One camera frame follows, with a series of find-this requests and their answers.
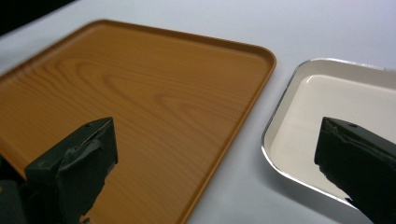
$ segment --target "white table surface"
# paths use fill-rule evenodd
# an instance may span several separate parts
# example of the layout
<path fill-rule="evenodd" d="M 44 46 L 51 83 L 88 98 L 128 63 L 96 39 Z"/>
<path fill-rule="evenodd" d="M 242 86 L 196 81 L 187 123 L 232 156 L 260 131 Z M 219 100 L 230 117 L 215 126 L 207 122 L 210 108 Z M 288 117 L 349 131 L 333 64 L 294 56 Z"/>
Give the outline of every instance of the white table surface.
<path fill-rule="evenodd" d="M 358 210 L 280 176 L 262 155 L 261 140 L 298 64 L 336 58 L 396 70 L 395 1 L 77 1 L 0 36 L 0 74 L 100 19 L 259 45 L 277 57 L 190 223 L 370 223 Z"/>

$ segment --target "wood grain pattern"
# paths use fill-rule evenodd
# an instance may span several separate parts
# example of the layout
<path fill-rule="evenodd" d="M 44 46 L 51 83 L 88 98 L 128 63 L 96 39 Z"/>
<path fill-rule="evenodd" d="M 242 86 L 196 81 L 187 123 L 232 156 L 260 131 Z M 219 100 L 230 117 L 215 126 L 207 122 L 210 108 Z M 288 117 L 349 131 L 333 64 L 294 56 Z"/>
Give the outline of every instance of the wood grain pattern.
<path fill-rule="evenodd" d="M 22 174 L 111 116 L 120 162 L 92 223 L 185 222 L 275 64 L 259 47 L 97 21 L 0 77 L 0 153 Z"/>

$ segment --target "wooden tray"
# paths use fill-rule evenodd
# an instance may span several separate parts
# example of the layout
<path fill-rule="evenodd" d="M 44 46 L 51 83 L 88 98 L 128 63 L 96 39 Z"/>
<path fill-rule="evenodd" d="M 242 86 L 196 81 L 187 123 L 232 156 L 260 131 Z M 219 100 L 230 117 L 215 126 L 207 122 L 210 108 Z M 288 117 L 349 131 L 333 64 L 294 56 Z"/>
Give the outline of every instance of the wooden tray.
<path fill-rule="evenodd" d="M 0 77 L 0 153 L 22 174 L 113 117 L 120 162 L 91 222 L 185 222 L 275 65 L 260 47 L 96 21 Z"/>

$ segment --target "white tray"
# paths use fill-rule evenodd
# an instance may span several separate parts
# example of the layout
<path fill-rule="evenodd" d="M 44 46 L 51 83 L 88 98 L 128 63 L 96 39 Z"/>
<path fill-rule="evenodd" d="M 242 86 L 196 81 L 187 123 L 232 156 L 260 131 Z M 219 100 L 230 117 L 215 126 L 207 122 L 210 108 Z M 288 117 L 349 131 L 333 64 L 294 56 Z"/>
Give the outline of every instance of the white tray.
<path fill-rule="evenodd" d="M 314 164 L 323 117 L 396 143 L 396 72 L 334 59 L 302 63 L 262 136 L 265 158 L 283 176 L 350 205 Z"/>

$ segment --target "metal tray edge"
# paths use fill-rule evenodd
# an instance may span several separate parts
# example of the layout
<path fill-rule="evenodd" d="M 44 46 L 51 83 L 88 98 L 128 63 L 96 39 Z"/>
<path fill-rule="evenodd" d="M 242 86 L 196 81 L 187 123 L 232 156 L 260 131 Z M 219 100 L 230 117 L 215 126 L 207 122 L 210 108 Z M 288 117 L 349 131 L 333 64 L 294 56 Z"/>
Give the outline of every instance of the metal tray edge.
<path fill-rule="evenodd" d="M 298 179 L 297 177 L 295 177 L 295 176 L 293 176 L 293 175 L 289 175 L 288 173 L 285 173 L 285 172 L 281 171 L 280 169 L 278 169 L 278 168 L 274 165 L 274 163 L 271 161 L 269 155 L 267 154 L 267 151 L 266 151 L 266 149 L 265 149 L 265 146 L 264 146 L 264 145 L 265 145 L 265 135 L 266 135 L 266 133 L 267 133 L 267 131 L 268 131 L 268 129 L 269 129 L 269 127 L 270 127 L 270 125 L 271 125 L 273 119 L 274 119 L 274 116 L 276 115 L 277 110 L 278 110 L 279 107 L 280 107 L 280 104 L 281 104 L 283 98 L 285 97 L 286 92 L 287 92 L 288 89 L 290 88 L 290 84 L 291 84 L 291 82 L 293 81 L 293 79 L 295 78 L 295 75 L 296 75 L 297 71 L 298 71 L 304 64 L 306 64 L 306 63 L 312 63 L 312 62 L 317 62 L 317 61 L 328 61 L 328 62 L 336 62 L 336 63 L 346 63 L 346 64 L 357 65 L 357 66 L 360 66 L 360 67 L 366 67 L 366 68 L 370 68 L 370 69 L 374 69 L 374 70 L 378 70 L 378 71 L 383 71 L 383 72 L 395 72 L 395 73 L 396 73 L 396 70 L 386 69 L 386 68 L 383 68 L 383 67 L 374 66 L 374 65 L 371 65 L 371 64 L 367 64 L 367 63 L 354 63 L 354 62 L 351 62 L 351 61 L 340 60 L 340 59 L 334 59 L 334 58 L 316 58 L 316 59 L 307 60 L 307 61 L 305 61 L 305 62 L 300 63 L 300 64 L 294 69 L 294 72 L 293 72 L 293 74 L 292 74 L 292 76 L 291 76 L 291 78 L 290 78 L 290 80 L 289 80 L 289 82 L 288 82 L 288 85 L 286 86 L 285 90 L 283 91 L 280 100 L 277 102 L 276 108 L 274 109 L 274 112 L 273 112 L 273 114 L 271 115 L 271 118 L 269 118 L 269 120 L 268 120 L 268 122 L 267 122 L 267 125 L 265 126 L 265 129 L 264 129 L 264 131 L 263 131 L 263 133 L 262 133 L 262 154 L 264 155 L 264 157 L 265 157 L 265 159 L 268 161 L 268 163 L 269 163 L 279 174 L 283 175 L 284 177 L 286 177 L 286 178 L 288 178 L 288 179 L 290 179 L 290 180 L 292 180 L 292 181 L 295 181 L 295 182 L 297 182 L 297 183 L 299 183 L 299 184 L 301 184 L 301 185 L 303 185 L 303 186 L 305 186 L 305 187 L 307 187 L 307 188 L 309 188 L 309 189 L 312 189 L 312 190 L 317 191 L 317 192 L 319 192 L 319 193 L 321 193 L 321 194 L 324 194 L 324 195 L 326 195 L 326 196 L 328 196 L 328 197 L 330 197 L 330 198 L 332 198 L 332 199 L 335 199 L 336 201 L 338 201 L 338 202 L 340 202 L 340 203 L 343 203 L 343 204 L 346 204 L 346 205 L 348 205 L 348 206 L 350 206 L 350 207 L 356 208 L 355 206 L 353 206 L 352 204 L 346 202 L 345 200 L 340 199 L 340 198 L 338 198 L 338 197 L 336 197 L 336 196 L 334 196 L 334 195 L 332 195 L 332 194 L 330 194 L 330 193 L 328 193 L 328 192 L 326 192 L 326 191 L 324 191 L 324 190 L 321 190 L 321 189 L 318 189 L 318 188 L 316 188 L 316 187 L 313 187 L 313 186 L 311 186 L 311 185 L 309 185 L 309 184 L 306 184 L 304 181 Z"/>

